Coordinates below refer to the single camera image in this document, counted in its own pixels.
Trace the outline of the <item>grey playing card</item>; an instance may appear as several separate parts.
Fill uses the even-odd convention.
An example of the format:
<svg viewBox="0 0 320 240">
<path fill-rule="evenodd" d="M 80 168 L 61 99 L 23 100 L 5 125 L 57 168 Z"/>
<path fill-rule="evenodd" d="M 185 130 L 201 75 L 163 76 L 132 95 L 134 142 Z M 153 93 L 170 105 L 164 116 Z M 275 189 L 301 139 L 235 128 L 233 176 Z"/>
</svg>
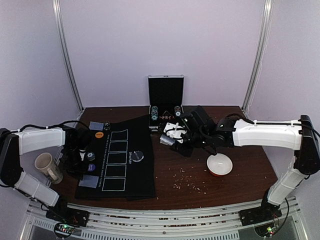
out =
<svg viewBox="0 0 320 240">
<path fill-rule="evenodd" d="M 104 130 L 104 123 L 91 121 L 89 123 L 89 129 L 93 131 L 103 131 Z"/>
<path fill-rule="evenodd" d="M 79 181 L 78 186 L 84 188 L 96 189 L 98 186 L 99 177 L 94 175 L 83 175 L 82 179 Z"/>
</svg>

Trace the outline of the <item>deck of grey cards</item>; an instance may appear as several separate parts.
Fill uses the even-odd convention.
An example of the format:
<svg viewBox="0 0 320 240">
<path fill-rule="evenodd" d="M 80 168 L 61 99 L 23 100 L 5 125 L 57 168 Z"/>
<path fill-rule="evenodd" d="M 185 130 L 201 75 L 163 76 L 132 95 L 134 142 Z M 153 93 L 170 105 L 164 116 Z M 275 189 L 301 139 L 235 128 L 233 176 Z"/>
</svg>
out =
<svg viewBox="0 0 320 240">
<path fill-rule="evenodd" d="M 160 143 L 166 146 L 172 146 L 175 143 L 175 139 L 170 138 L 169 136 L 162 134 L 160 136 Z"/>
</svg>

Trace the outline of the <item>black poker mat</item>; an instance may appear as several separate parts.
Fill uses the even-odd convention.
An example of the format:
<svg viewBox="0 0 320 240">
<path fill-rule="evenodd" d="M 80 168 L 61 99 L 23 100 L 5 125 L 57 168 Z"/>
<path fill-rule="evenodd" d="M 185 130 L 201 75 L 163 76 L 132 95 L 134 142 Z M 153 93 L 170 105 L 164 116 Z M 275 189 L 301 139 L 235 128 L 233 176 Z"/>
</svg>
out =
<svg viewBox="0 0 320 240">
<path fill-rule="evenodd" d="M 149 129 L 149 116 L 143 115 L 118 123 L 111 123 L 108 131 L 90 130 L 92 139 L 87 153 L 95 154 L 96 169 L 84 175 L 98 176 L 97 188 L 80 187 L 77 184 L 74 197 L 79 200 L 102 198 L 126 198 L 141 200 L 156 196 L 154 181 L 154 151 Z M 103 138 L 96 138 L 103 132 Z M 144 159 L 132 161 L 132 152 L 141 151 Z"/>
</svg>

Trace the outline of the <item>orange big blind button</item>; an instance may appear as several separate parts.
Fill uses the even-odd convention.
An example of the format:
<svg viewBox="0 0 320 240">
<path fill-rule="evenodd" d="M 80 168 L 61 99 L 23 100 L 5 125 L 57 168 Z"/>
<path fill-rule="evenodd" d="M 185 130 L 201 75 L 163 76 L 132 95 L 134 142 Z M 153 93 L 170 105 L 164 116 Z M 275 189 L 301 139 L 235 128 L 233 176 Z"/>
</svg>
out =
<svg viewBox="0 0 320 240">
<path fill-rule="evenodd" d="M 104 137 L 104 133 L 103 133 L 102 131 L 98 131 L 98 132 L 95 134 L 95 137 L 96 137 L 97 139 L 101 139 L 101 138 Z"/>
</svg>

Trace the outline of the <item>purple small blind button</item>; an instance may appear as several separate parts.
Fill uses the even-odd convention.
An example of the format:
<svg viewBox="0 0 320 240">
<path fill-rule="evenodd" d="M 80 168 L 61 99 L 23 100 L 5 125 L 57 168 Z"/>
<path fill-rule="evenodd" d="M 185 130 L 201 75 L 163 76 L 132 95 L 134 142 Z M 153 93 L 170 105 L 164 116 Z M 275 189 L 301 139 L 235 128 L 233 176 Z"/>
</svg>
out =
<svg viewBox="0 0 320 240">
<path fill-rule="evenodd" d="M 90 164 L 88 165 L 87 171 L 88 171 L 88 172 L 93 172 L 95 169 L 96 169 L 96 165 L 93 164 L 93 163 L 90 163 Z"/>
</svg>

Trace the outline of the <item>poker chip stack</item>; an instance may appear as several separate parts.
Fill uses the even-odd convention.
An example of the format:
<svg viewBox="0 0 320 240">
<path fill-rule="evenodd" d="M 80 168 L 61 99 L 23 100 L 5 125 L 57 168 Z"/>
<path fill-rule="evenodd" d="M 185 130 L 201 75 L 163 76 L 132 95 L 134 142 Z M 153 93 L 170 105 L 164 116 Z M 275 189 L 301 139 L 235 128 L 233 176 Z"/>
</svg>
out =
<svg viewBox="0 0 320 240">
<path fill-rule="evenodd" d="M 110 122 L 105 122 L 103 124 L 103 130 L 104 131 L 109 131 L 111 129 L 111 123 Z"/>
</svg>

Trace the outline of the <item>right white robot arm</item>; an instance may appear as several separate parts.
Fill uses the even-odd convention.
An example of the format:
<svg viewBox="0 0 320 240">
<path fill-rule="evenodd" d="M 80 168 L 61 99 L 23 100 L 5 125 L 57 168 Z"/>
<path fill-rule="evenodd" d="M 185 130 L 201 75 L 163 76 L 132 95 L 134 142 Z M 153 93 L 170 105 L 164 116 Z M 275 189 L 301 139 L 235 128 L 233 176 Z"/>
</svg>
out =
<svg viewBox="0 0 320 240">
<path fill-rule="evenodd" d="M 287 172 L 266 190 L 261 205 L 255 210 L 259 220 L 266 221 L 280 208 L 286 197 L 303 179 L 320 170 L 319 133 L 309 116 L 301 115 L 290 121 L 249 120 L 232 113 L 215 123 L 198 106 L 179 115 L 176 123 L 166 123 L 160 143 L 189 157 L 195 148 L 207 151 L 207 167 L 214 175 L 227 175 L 232 169 L 231 159 L 217 153 L 218 147 L 263 146 L 280 147 L 294 151 Z"/>
</svg>

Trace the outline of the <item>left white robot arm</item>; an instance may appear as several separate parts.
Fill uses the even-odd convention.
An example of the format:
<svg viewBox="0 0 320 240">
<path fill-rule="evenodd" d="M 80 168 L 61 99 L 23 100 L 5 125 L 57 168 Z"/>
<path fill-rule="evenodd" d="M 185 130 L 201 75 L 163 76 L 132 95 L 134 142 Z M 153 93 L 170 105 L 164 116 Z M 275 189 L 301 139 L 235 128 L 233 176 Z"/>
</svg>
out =
<svg viewBox="0 0 320 240">
<path fill-rule="evenodd" d="M 88 169 L 89 162 L 85 150 L 91 141 L 88 129 L 60 127 L 33 127 L 31 130 L 0 130 L 0 185 L 26 194 L 38 202 L 53 207 L 52 213 L 61 222 L 72 218 L 72 211 L 59 202 L 60 195 L 26 173 L 20 157 L 26 153 L 53 147 L 62 148 L 64 170 L 74 178 L 81 179 Z"/>
</svg>

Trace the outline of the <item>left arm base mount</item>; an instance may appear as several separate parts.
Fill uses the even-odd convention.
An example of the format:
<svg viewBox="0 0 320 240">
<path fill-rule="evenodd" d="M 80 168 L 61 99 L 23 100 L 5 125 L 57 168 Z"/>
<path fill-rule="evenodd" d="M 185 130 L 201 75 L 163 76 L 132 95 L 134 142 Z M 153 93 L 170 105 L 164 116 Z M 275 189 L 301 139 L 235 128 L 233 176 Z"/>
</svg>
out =
<svg viewBox="0 0 320 240">
<path fill-rule="evenodd" d="M 79 230 L 80 227 L 87 226 L 90 213 L 85 210 L 68 207 L 64 213 L 48 209 L 45 216 L 56 221 L 53 233 L 60 239 L 66 239 L 74 234 L 76 230 Z"/>
</svg>

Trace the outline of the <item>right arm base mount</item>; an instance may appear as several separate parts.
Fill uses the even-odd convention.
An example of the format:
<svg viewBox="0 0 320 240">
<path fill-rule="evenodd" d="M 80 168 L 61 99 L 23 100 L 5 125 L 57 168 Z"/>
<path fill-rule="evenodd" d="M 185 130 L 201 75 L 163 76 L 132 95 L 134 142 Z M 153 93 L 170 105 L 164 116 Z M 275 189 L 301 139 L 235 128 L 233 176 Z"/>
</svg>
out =
<svg viewBox="0 0 320 240">
<path fill-rule="evenodd" d="M 255 233 L 264 239 L 271 238 L 281 228 L 281 216 L 282 212 L 277 207 L 254 207 L 239 212 L 242 226 L 253 225 Z"/>
</svg>

